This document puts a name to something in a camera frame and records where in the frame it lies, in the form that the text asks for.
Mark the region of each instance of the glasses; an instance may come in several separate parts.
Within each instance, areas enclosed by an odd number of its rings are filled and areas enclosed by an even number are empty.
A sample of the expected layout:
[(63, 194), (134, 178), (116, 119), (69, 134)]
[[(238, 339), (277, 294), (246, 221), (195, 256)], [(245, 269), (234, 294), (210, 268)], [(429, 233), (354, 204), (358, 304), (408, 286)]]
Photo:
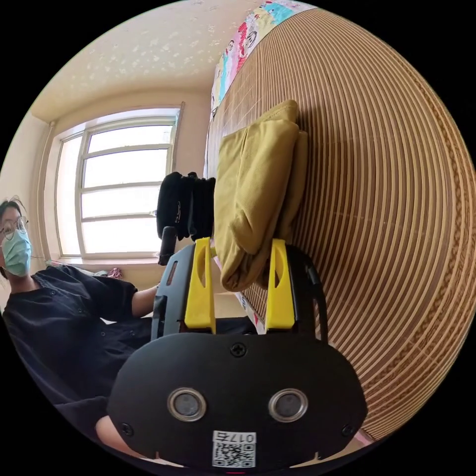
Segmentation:
[(15, 230), (18, 230), (20, 233), (25, 234), (27, 230), (28, 220), (25, 217), (20, 217), (15, 222), (7, 220), (3, 224), (3, 228), (0, 232), (1, 235), (4, 235), (7, 240), (11, 240), (15, 234)]

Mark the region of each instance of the yellow cloth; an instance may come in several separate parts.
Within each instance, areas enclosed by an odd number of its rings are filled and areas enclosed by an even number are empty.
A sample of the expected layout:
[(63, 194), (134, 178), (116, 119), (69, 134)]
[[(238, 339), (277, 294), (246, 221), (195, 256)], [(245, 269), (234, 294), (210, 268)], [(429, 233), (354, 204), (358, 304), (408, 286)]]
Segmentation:
[(292, 235), (307, 166), (307, 134), (297, 114), (297, 103), (284, 101), (222, 140), (214, 239), (228, 291), (263, 283), (272, 239)]

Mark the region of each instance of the textured ceiling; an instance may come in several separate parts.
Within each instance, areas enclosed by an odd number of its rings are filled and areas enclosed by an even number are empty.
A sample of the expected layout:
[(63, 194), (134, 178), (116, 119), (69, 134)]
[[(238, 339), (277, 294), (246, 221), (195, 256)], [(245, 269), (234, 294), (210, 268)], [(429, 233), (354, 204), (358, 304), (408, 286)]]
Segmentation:
[(50, 122), (102, 97), (150, 88), (211, 90), (215, 65), (262, 0), (184, 0), (108, 31), (48, 83), (31, 112)]

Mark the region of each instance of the face mask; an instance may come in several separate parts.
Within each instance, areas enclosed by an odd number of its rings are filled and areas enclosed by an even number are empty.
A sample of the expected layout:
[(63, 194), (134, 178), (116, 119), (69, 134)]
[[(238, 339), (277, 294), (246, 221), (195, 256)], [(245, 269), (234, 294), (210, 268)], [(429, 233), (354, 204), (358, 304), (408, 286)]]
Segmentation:
[(15, 230), (13, 238), (1, 243), (5, 269), (15, 276), (26, 276), (30, 271), (31, 244), (27, 233)]

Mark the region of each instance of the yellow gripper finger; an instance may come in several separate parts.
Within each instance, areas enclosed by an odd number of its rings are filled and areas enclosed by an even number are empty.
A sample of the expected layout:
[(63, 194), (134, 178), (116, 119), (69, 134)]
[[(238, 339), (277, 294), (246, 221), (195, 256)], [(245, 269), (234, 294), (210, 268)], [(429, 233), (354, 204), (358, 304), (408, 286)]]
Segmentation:
[(274, 239), (271, 249), (265, 331), (291, 330), (294, 323), (293, 293), (286, 243), (282, 239)]
[(185, 325), (191, 331), (211, 329), (216, 334), (211, 262), (210, 238), (198, 239), (193, 255)]

